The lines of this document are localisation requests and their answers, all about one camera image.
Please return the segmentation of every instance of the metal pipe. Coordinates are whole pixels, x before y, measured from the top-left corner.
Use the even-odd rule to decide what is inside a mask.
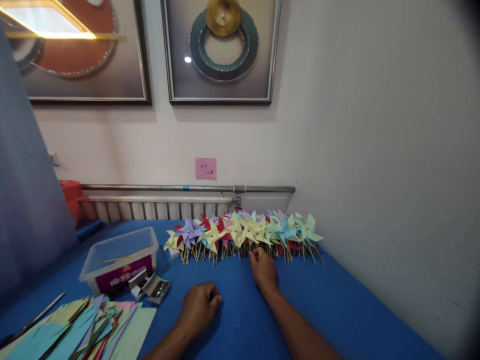
[[[96,191],[183,191],[221,193],[294,193],[295,186],[178,186],[178,185],[99,185],[82,184],[83,190]]]
[[[87,195],[78,198],[79,202],[102,203],[205,203],[230,204],[231,197],[195,197],[195,196],[116,196]]]

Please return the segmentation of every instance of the gray curtain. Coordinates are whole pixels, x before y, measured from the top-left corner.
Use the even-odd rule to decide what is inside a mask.
[[[74,222],[0,25],[0,294],[77,244]]]

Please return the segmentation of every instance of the purple pinwheel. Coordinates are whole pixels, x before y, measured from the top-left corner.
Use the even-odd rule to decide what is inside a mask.
[[[177,230],[175,237],[182,236],[183,243],[189,249],[191,245],[195,245],[195,238],[198,238],[203,233],[201,227],[199,227],[192,219],[185,219],[185,226],[180,230]]]

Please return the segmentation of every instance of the picture frame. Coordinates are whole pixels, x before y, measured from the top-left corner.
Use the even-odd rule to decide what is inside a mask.
[[[142,0],[16,1],[0,21],[32,104],[152,105]]]
[[[170,103],[270,105],[281,7],[282,0],[161,0]]]

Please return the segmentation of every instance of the blue table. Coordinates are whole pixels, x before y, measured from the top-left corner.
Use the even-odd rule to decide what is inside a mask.
[[[107,224],[102,220],[78,220],[78,225],[75,228],[78,243],[84,243],[96,233],[102,231],[107,227]]]
[[[132,220],[117,222],[61,259],[24,281],[0,298],[0,338],[20,329],[57,295],[66,292],[61,304],[90,295],[78,278],[90,246],[145,227],[155,230],[160,250],[157,263],[167,270],[163,278],[172,288],[153,319],[140,352],[144,356],[177,320],[185,293],[195,284],[212,280],[223,304],[210,329],[185,354],[185,359],[288,359],[281,333],[252,279],[248,259],[238,256],[211,262],[167,259],[161,249],[167,230],[183,224],[178,220]],[[290,302],[313,324],[345,359],[441,359],[419,335],[384,306],[343,269],[331,256],[322,255],[325,265],[312,258],[294,258],[284,264],[276,260],[279,287]],[[116,300],[131,301],[129,293]],[[154,307],[148,301],[144,307]]]

